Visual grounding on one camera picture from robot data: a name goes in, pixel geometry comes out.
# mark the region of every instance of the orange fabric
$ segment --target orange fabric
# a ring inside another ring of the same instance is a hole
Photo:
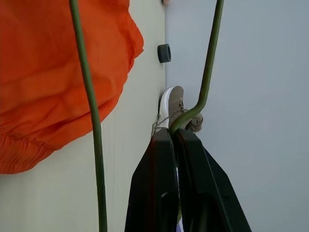
[[[143,38],[128,0],[80,0],[102,121]],[[92,130],[68,0],[0,1],[0,173],[34,167]]]

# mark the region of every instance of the green hook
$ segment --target green hook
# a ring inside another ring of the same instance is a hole
[[[221,15],[223,9],[224,0],[217,0],[216,9],[214,12],[211,37],[208,44],[208,52],[206,56],[205,68],[203,73],[202,85],[199,92],[199,98],[195,107],[179,116],[170,126],[169,132],[173,135],[178,128],[180,128],[185,122],[191,120],[193,117],[198,115],[206,105],[209,85],[211,82],[211,72],[213,67],[214,55],[218,43]]]
[[[86,47],[84,43],[81,20],[78,11],[77,0],[70,0],[70,10],[75,31],[75,39],[79,60],[81,63],[82,74],[86,94],[88,98],[91,122],[93,128],[93,140],[95,149],[95,165],[97,179],[98,194],[98,227],[99,232],[107,232],[107,214],[106,214],[106,197],[105,197],[105,180],[104,180],[104,164],[102,149],[101,124],[98,114],[97,100],[92,84],[91,72],[87,61]]]

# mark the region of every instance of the white shoe sole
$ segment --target white shoe sole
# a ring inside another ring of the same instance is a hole
[[[162,95],[159,109],[158,127],[169,128],[169,96],[175,87],[176,86],[168,88]]]

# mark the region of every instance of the shoelace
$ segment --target shoelace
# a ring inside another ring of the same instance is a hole
[[[187,109],[184,109],[183,106],[180,108],[180,110],[175,111],[174,113],[172,113],[171,115],[169,115],[168,117],[164,118],[161,122],[158,123],[158,120],[160,118],[160,114],[157,115],[156,117],[156,121],[153,124],[152,127],[152,131],[151,131],[151,136],[153,136],[154,132],[156,129],[166,129],[166,127],[158,127],[160,124],[162,124],[163,122],[165,122],[167,119],[169,119],[170,117],[173,117],[176,113],[180,112],[180,111],[188,111]]]

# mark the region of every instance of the sneaker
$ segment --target sneaker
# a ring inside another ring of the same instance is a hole
[[[171,124],[187,110],[183,107],[183,88],[181,86],[170,87],[162,95],[157,121],[153,124],[152,135],[162,128],[169,128]],[[181,128],[198,132],[202,129],[203,116],[198,114]]]

